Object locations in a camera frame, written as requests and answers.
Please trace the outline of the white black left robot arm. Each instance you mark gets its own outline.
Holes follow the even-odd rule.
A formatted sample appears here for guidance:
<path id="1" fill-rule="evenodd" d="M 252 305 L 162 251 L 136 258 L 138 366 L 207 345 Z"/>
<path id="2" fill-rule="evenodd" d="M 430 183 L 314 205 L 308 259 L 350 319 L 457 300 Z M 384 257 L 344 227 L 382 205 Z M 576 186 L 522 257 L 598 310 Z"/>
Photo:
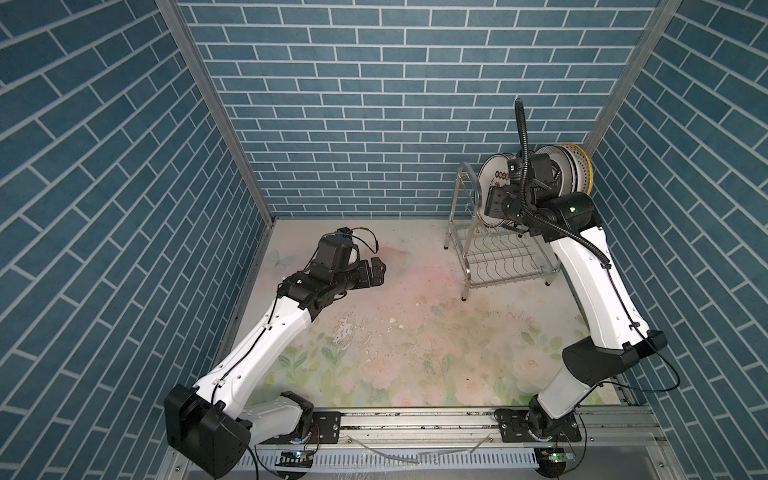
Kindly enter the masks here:
<path id="1" fill-rule="evenodd" d="M 248 399 L 283 350 L 319 313 L 348 291 L 383 284 L 386 266 L 377 257 L 342 271 L 313 267 L 284 279 L 275 299 L 250 333 L 193 386 L 174 386 L 164 399 L 170 447 L 215 479 L 227 475 L 256 443 L 312 436 L 313 404 L 285 391 L 246 410 Z"/>

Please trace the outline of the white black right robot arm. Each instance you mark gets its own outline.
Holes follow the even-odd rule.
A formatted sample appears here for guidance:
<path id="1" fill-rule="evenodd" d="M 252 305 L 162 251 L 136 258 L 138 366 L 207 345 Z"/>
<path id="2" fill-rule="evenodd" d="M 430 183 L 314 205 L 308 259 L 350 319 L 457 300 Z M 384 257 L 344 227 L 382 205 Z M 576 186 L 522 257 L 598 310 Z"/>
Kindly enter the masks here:
<path id="1" fill-rule="evenodd" d="M 551 246 L 588 325 L 588 336 L 563 349 L 561 369 L 529 403 L 530 434 L 549 440 L 573 425 L 575 408 L 596 386 L 659 354 L 668 340 L 648 325 L 630 299 L 588 194 L 540 201 L 531 188 L 493 186 L 485 212 L 524 225 Z"/>

